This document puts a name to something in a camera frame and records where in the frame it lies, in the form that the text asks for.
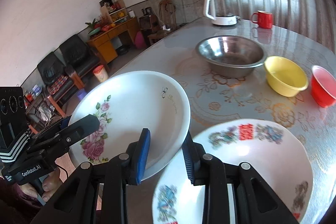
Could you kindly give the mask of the left hand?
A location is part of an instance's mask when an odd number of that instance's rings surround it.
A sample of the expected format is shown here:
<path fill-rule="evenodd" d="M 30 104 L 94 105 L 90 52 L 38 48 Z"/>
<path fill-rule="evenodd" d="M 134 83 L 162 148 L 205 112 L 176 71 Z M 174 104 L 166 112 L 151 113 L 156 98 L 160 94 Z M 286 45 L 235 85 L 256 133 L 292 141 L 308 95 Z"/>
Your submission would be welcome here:
<path fill-rule="evenodd" d="M 43 195 L 42 200 L 44 202 L 47 202 L 54 193 L 59 189 L 59 187 L 62 185 L 62 181 L 60 179 L 60 169 L 57 167 L 53 172 L 51 172 L 43 181 L 42 187 L 43 187 Z M 38 192 L 36 189 L 31 186 L 30 184 L 25 184 L 20 186 L 21 191 L 33 198 L 38 198 Z"/>

